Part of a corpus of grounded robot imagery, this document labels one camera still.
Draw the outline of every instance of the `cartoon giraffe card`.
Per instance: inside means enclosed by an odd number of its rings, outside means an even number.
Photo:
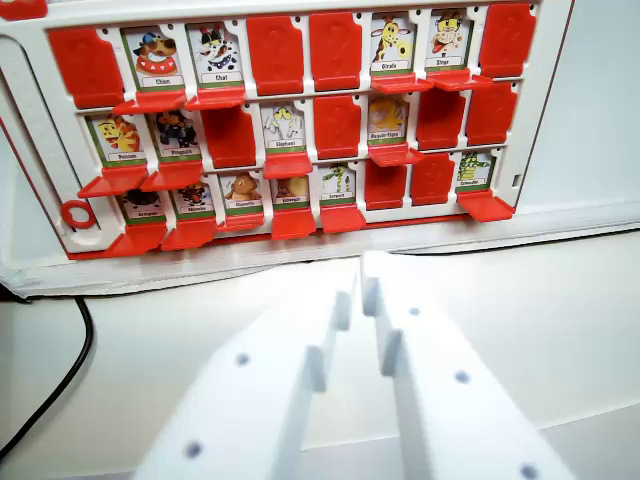
[[[429,24],[427,71],[456,70],[467,66],[473,22],[464,9],[433,10]]]
[[[160,27],[123,28],[121,35],[139,91],[184,88],[176,42]]]
[[[373,14],[371,75],[411,73],[415,28],[407,12]]]
[[[112,113],[90,115],[85,120],[103,167],[146,163],[140,146],[140,135],[133,123]]]
[[[223,22],[187,25],[187,38],[199,87],[244,85],[238,39]]]

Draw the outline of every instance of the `cartoon monkey card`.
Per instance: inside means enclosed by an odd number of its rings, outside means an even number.
[[[140,91],[184,88],[176,42],[158,26],[123,28],[122,42]]]
[[[198,86],[244,85],[238,39],[227,31],[223,22],[187,25],[187,37]]]
[[[371,75],[411,73],[415,24],[407,12],[374,13],[371,20]]]
[[[85,118],[103,167],[144,165],[140,135],[133,123],[120,115],[101,114]]]
[[[218,178],[227,215],[262,212],[260,186],[249,172],[220,175]]]
[[[464,9],[433,10],[427,45],[427,71],[465,68],[471,46],[473,22]]]

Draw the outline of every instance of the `cartoon animal card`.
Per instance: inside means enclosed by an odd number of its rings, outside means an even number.
[[[178,220],[216,216],[211,191],[206,183],[198,182],[171,190],[170,197]]]
[[[176,42],[160,27],[123,28],[121,35],[138,90],[184,88]]]
[[[371,75],[411,73],[416,25],[407,12],[374,13],[371,20]]]
[[[260,115],[267,153],[291,153],[306,150],[304,114],[293,106],[293,102],[262,105]]]
[[[271,180],[271,196],[274,210],[308,207],[309,178],[304,175]]]
[[[318,166],[322,180],[320,205],[337,205],[356,202],[356,172],[346,163]]]
[[[116,199],[127,225],[166,221],[158,192],[135,189],[119,195]]]
[[[200,143],[193,121],[182,110],[147,115],[151,139],[160,162],[200,160]]]
[[[248,172],[220,175],[218,178],[227,215],[262,212],[262,195],[258,180]]]
[[[393,95],[374,96],[369,103],[368,144],[402,143],[407,135],[409,105]]]
[[[140,135],[133,123],[112,113],[90,115],[85,120],[103,167],[146,163]]]
[[[491,186],[496,159],[489,152],[463,154],[456,178],[456,192],[485,190]]]
[[[427,71],[456,70],[467,66],[473,22],[464,9],[433,10],[427,46]]]
[[[187,37],[200,87],[244,85],[238,39],[223,22],[187,25]]]

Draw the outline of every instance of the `cartoon fish card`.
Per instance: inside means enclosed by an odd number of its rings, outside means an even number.
[[[320,205],[356,203],[356,172],[347,163],[318,166],[322,180]]]
[[[139,91],[184,88],[176,42],[160,27],[123,28],[121,35]]]
[[[374,13],[371,20],[371,75],[411,73],[416,25],[407,12]]]
[[[271,196],[274,210],[308,207],[309,178],[304,175],[271,180]]]
[[[148,114],[147,123],[160,162],[202,159],[193,120],[182,110]]]
[[[171,190],[169,196],[178,220],[216,216],[211,191],[206,183],[198,182]]]
[[[103,167],[146,163],[140,146],[140,135],[133,123],[112,113],[90,115],[85,120]]]
[[[244,85],[238,39],[227,31],[223,22],[189,24],[187,37],[198,86]]]
[[[262,195],[258,180],[248,172],[220,175],[218,178],[227,215],[262,212]]]
[[[433,10],[425,69],[429,72],[465,68],[473,22],[464,9]]]
[[[463,154],[456,178],[456,192],[471,192],[489,188],[495,164],[496,159],[489,152]]]
[[[304,152],[304,114],[293,102],[268,103],[260,107],[267,153]]]
[[[369,103],[368,144],[403,143],[407,136],[409,105],[399,96],[373,96]]]
[[[165,222],[162,200],[158,192],[135,189],[116,197],[127,225]]]

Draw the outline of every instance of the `cartoon chameleon card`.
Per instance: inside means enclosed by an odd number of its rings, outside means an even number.
[[[463,154],[456,178],[456,192],[485,190],[491,186],[496,159],[489,152]]]
[[[322,180],[320,205],[356,202],[356,172],[347,163],[319,165],[318,174]]]
[[[158,192],[143,192],[135,189],[116,197],[127,225],[165,222],[162,200]]]
[[[184,88],[176,42],[165,37],[160,27],[123,28],[121,35],[138,90]]]
[[[373,14],[371,75],[411,73],[415,29],[407,12]]]
[[[262,212],[262,195],[258,180],[248,172],[220,175],[218,178],[227,215]]]
[[[403,143],[409,105],[393,95],[372,96],[369,103],[368,144]]]
[[[304,114],[293,102],[268,103],[260,107],[267,153],[304,152]]]
[[[211,191],[206,183],[198,182],[171,190],[170,197],[178,220],[216,216]]]
[[[140,135],[133,123],[111,113],[90,115],[85,120],[103,167],[146,163]]]
[[[464,9],[433,10],[427,46],[427,71],[465,68],[471,46],[473,22]]]
[[[147,123],[160,162],[202,159],[193,121],[182,110],[149,114]]]
[[[223,22],[187,25],[187,37],[198,86],[244,85],[238,39],[227,31]]]
[[[271,180],[271,196],[274,210],[308,207],[309,178],[304,175]]]

